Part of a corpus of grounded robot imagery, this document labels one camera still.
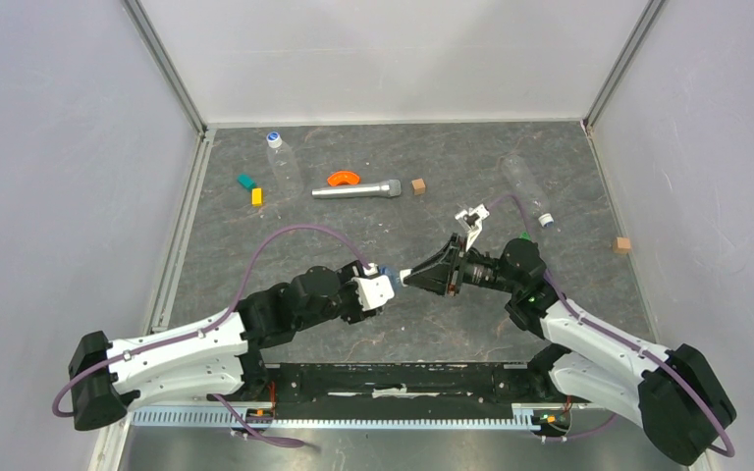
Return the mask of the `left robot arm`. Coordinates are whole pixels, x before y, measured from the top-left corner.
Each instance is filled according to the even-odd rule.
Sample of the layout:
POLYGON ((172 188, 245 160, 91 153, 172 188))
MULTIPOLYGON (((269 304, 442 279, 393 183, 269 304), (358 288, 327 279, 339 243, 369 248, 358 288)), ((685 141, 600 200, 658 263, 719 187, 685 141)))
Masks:
POLYGON ((83 432, 160 402, 215 394, 258 399, 270 382, 263 349, 330 320, 361 322, 394 295, 384 270, 354 261, 339 270, 312 267, 235 307, 162 333, 120 340, 102 331, 86 334, 68 366, 68 415, 83 432))

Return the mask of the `blue labelled Pocari bottle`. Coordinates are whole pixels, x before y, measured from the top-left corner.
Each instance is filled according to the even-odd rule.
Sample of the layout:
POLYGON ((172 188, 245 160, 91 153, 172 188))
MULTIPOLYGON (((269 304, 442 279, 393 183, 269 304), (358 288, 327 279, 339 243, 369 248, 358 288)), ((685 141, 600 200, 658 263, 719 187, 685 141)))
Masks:
POLYGON ((394 293, 398 293, 407 287, 405 279, 411 274, 410 269, 397 269, 388 265, 379 266, 379 274, 389 279, 394 293))

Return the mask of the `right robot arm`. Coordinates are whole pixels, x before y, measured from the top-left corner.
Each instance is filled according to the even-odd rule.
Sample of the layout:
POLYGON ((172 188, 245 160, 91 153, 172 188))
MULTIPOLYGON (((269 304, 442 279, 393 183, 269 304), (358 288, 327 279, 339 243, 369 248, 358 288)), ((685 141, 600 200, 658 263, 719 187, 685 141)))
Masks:
POLYGON ((535 397, 561 393, 610 410, 681 465, 706 451, 734 456, 727 427, 737 413, 705 355, 686 343, 668 348, 643 340, 588 313, 558 289, 537 243, 514 238, 493 257, 453 235, 400 279, 438 295, 465 286, 508 294, 512 322, 549 342, 530 363, 527 385, 535 397))

